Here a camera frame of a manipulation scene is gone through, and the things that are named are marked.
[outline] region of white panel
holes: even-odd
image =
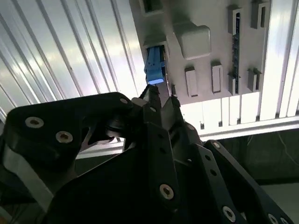
[[[258,110],[260,93],[248,93],[242,95],[241,123],[255,122]]]
[[[274,119],[276,115],[292,2],[272,1],[260,120]]]
[[[181,112],[186,122],[200,131],[200,124],[204,123],[202,114],[202,103],[185,104],[181,106]]]
[[[91,2],[92,8],[90,8],[90,10],[96,12],[96,22],[101,27],[100,32],[102,38],[105,40],[103,44],[110,56],[109,60],[113,66],[114,73],[118,75],[117,80],[120,92],[125,94],[128,98],[133,98],[137,95],[136,87],[132,79],[132,73],[128,65],[123,42],[119,35],[117,22],[115,17],[111,17],[111,14],[114,15],[111,2],[109,0],[92,0]]]
[[[236,125],[240,118],[240,96],[229,98],[229,124]]]
[[[59,0],[42,0],[39,7],[80,94],[83,96],[97,94],[90,72],[78,47],[75,38],[76,32],[72,31],[71,21],[68,21],[61,2]]]
[[[291,94],[291,87],[293,84],[293,79],[296,71],[296,66],[298,64],[298,53],[299,53],[299,20],[298,20],[298,13],[299,13],[299,6],[297,8],[297,16],[296,16],[296,22],[294,27],[294,33],[292,37],[292,45],[291,45],[291,51],[288,61],[288,67],[286,71],[285,76],[285,85],[284,85],[284,92],[282,95],[282,101],[280,106],[280,112],[279,117],[283,118],[287,114],[288,106],[289,106],[289,100],[290,100],[290,94]]]
[[[137,37],[130,4],[127,0],[112,0],[114,3],[114,12],[116,17],[119,16],[118,22],[120,32],[122,32],[123,42],[126,46],[126,53],[131,72],[138,95],[141,95],[146,87],[144,61],[141,54],[141,48]]]
[[[222,126],[229,125],[229,97],[221,99]]]
[[[299,66],[297,64],[295,76],[294,76],[293,87],[292,87],[292,91],[291,91],[290,102],[289,102],[289,109],[288,109],[288,113],[287,113],[288,117],[292,117],[292,116],[296,115],[298,101],[299,101]]]
[[[221,121],[221,99],[213,99],[202,102],[205,129],[219,127]]]
[[[0,1],[0,116],[13,107],[146,86],[129,0]]]

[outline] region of black metal bracket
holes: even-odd
[[[90,127],[93,141],[125,138],[123,153],[77,177]],[[161,108],[154,86],[132,101],[107,93],[16,108],[1,150],[45,223],[293,223],[220,143],[200,141],[176,97]]]

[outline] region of cable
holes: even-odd
[[[247,146],[250,144],[252,139],[253,139],[253,135],[251,135],[247,138]]]
[[[282,140],[282,138],[281,138],[281,136],[280,136],[280,133],[277,132],[277,134],[278,134],[278,136],[279,136],[279,139],[280,139],[281,143],[282,143],[282,144],[284,145],[284,147],[285,147],[285,154],[290,158],[290,160],[292,160],[292,162],[293,162],[295,165],[299,166],[299,164],[298,164],[298,163],[291,157],[291,155],[288,153],[286,144],[285,144],[285,142]]]
[[[14,209],[14,206],[15,205],[13,205],[13,211],[12,211],[12,215],[11,215],[11,220],[10,220],[10,222],[8,223],[8,224],[11,224],[11,223],[13,223],[13,220],[14,220],[14,218],[15,218],[15,216],[16,216],[16,214],[19,212],[19,210],[20,210],[20,204],[18,205],[18,207],[16,208],[16,209]]]
[[[23,208],[23,210],[21,210],[21,211],[19,212],[19,214],[17,214],[17,215],[15,216],[15,218],[12,218],[9,224],[14,224],[16,221],[18,221],[18,219],[19,219],[20,216],[24,213],[24,211],[28,208],[28,206],[29,206],[29,205],[27,204],[27,205],[25,206],[25,208]]]

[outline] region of screw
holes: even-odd
[[[220,148],[220,145],[217,142],[213,142],[216,148]]]
[[[284,224],[289,224],[284,218],[280,218]]]
[[[121,98],[121,102],[124,103],[124,104],[128,103],[128,101],[126,99],[124,99],[124,98]]]
[[[268,217],[273,224],[278,224],[277,219],[272,214],[268,214]]]
[[[27,127],[40,128],[40,127],[42,127],[44,125],[44,122],[40,118],[29,117],[29,118],[26,118],[25,124],[26,124]]]
[[[157,110],[154,108],[154,107],[150,107],[150,109],[153,111],[153,112],[157,112]]]
[[[60,143],[70,143],[73,141],[73,136],[69,132],[60,131],[57,132],[56,139]]]
[[[223,211],[224,215],[226,216],[226,218],[228,218],[229,221],[231,221],[232,223],[235,222],[235,214],[234,214],[234,212],[230,209],[230,207],[228,207],[228,206],[223,206],[222,211]]]
[[[160,185],[160,193],[167,200],[171,200],[174,197],[172,188],[167,184]]]

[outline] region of white corrugated panel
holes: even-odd
[[[0,115],[16,106],[146,86],[128,0],[0,2]]]

